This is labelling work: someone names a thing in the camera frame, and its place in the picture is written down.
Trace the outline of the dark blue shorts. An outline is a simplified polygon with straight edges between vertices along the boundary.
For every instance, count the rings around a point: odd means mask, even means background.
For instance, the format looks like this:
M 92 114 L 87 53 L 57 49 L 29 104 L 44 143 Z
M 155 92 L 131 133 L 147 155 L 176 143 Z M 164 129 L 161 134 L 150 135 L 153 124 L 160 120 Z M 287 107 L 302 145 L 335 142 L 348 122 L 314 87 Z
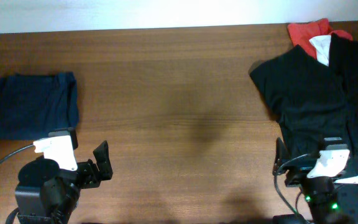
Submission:
M 0 139 L 40 139 L 56 129 L 76 127 L 77 99 L 72 72 L 1 78 Z

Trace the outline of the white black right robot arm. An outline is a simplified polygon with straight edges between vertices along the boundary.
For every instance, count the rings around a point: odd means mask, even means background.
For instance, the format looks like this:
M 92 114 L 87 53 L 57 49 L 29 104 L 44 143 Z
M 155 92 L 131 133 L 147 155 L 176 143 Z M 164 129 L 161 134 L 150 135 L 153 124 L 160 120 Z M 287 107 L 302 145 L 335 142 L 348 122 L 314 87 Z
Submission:
M 291 205 L 278 187 L 278 176 L 285 176 L 286 187 L 300 191 L 308 205 L 310 223 L 358 223 L 358 174 L 350 170 L 351 152 L 339 137 L 324 138 L 317 150 L 291 157 L 281 139 L 276 140 L 272 169 L 278 196 L 291 210 L 288 215 L 273 217 L 274 223 L 307 223 L 297 205 Z

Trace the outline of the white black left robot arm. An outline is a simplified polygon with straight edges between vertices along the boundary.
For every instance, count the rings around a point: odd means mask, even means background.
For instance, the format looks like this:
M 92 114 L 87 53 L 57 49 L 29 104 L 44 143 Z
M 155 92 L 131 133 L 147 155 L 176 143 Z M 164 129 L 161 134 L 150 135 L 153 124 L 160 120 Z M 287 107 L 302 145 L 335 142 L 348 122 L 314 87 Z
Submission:
M 26 164 L 18 174 L 17 208 L 6 223 L 16 218 L 20 223 L 68 223 L 81 190 L 98 188 L 102 181 L 112 178 L 108 142 L 103 141 L 93 154 L 96 162 L 79 162 L 74 171 L 61 169 L 56 161 L 44 156 Z

